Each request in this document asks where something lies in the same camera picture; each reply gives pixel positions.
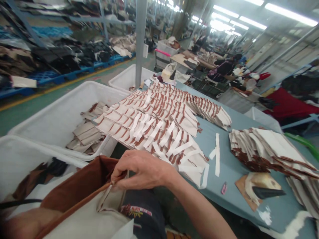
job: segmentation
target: white plastic crate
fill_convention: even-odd
[[[90,161],[100,153],[109,157],[116,145],[116,140],[110,136],[106,136],[93,155],[69,150],[65,146],[73,139],[72,132],[83,120],[81,112],[86,112],[99,101],[111,106],[128,95],[123,90],[87,81],[15,126],[8,134],[18,135],[84,161]]]
[[[0,201],[13,193],[30,171],[52,157],[79,168],[88,164],[14,135],[0,138],[0,155]]]
[[[168,40],[160,40],[158,42],[158,45],[157,45],[157,49],[158,50],[161,50],[161,51],[164,51],[168,54],[170,54],[170,56],[174,56],[178,53],[179,49],[174,49],[168,45],[166,45],[165,43],[168,42]],[[167,61],[170,61],[170,57],[169,56],[165,56],[164,54],[162,53],[159,53],[157,52],[156,53],[157,56],[163,60],[167,60]],[[157,64],[162,67],[162,68],[165,68],[165,66],[167,65],[166,63],[162,62],[162,61],[157,61]]]
[[[280,124],[276,119],[271,117],[270,115],[265,114],[264,112],[258,110],[255,107],[251,107],[250,110],[248,110],[244,115],[246,115],[249,118],[252,118],[253,120],[268,126],[270,129],[277,131],[279,133],[282,133],[282,130],[280,128]]]
[[[136,65],[131,65],[126,70],[124,70],[123,72],[115,76],[112,80],[110,80],[109,85],[115,89],[130,94],[130,87],[135,87],[135,70]],[[142,67],[141,82],[152,77],[154,74],[156,73]]]

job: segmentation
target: pink handle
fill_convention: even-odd
[[[164,51],[161,51],[161,50],[158,50],[157,48],[155,49],[155,51],[158,51],[159,53],[162,53],[164,54],[165,56],[170,56],[170,54],[164,52]]]

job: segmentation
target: black strap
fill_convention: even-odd
[[[42,199],[24,199],[21,201],[2,202],[0,203],[0,210],[34,202],[42,202]]]

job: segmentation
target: red fabric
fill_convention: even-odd
[[[273,112],[266,110],[264,113],[273,116],[278,121],[287,117],[307,117],[309,114],[319,114],[318,107],[294,98],[282,87],[267,96],[267,98],[273,99],[280,105],[275,106]]]
[[[259,75],[259,77],[260,77],[259,80],[264,80],[270,76],[271,76],[271,74],[269,72],[262,73]]]

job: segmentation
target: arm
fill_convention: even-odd
[[[111,180],[123,171],[136,174],[115,184],[115,189],[150,189],[165,186],[177,197],[202,238],[236,238],[212,204],[169,165],[148,152],[127,150],[115,166]]]

